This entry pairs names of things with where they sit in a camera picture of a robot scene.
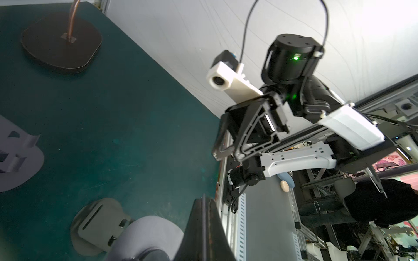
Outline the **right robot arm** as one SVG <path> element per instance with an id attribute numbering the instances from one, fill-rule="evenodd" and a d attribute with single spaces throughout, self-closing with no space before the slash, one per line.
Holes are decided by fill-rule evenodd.
<path id="1" fill-rule="evenodd" d="M 376 123 L 313 75 L 323 54 L 311 37 L 277 36 L 261 88 L 246 80 L 230 51 L 215 57 L 207 80 L 234 101 L 221 116 L 212 150 L 215 159 L 231 160 L 222 178 L 222 202 L 231 211 L 244 187 L 269 177 L 306 169 L 358 172 L 394 150 Z"/>

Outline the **purple phone stand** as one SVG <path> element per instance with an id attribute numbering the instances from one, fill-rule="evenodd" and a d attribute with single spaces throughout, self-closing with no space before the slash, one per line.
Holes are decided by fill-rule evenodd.
<path id="1" fill-rule="evenodd" d="M 140 261 L 151 252 L 162 251 L 172 261 L 183 237 L 183 231 L 171 221 L 159 216 L 145 216 L 123 231 L 105 260 Z"/>
<path id="2" fill-rule="evenodd" d="M 37 147 L 39 138 L 1 116 L 1 192 L 19 187 L 40 171 L 45 156 Z"/>

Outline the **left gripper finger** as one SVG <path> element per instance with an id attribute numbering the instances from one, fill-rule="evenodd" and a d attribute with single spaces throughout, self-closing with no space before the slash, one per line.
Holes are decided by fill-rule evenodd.
<path id="1" fill-rule="evenodd" d="M 234 261 L 213 199 L 205 195 L 194 201 L 175 261 Z"/>

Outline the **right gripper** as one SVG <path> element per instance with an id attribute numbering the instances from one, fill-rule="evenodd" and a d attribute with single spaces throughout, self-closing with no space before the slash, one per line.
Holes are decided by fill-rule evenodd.
<path id="1" fill-rule="evenodd" d="M 275 91 L 236 104 L 225 113 L 212 149 L 217 161 L 232 154 L 246 160 L 281 141 L 279 133 L 290 132 L 282 96 Z M 225 145 L 227 134 L 233 139 L 229 146 Z"/>

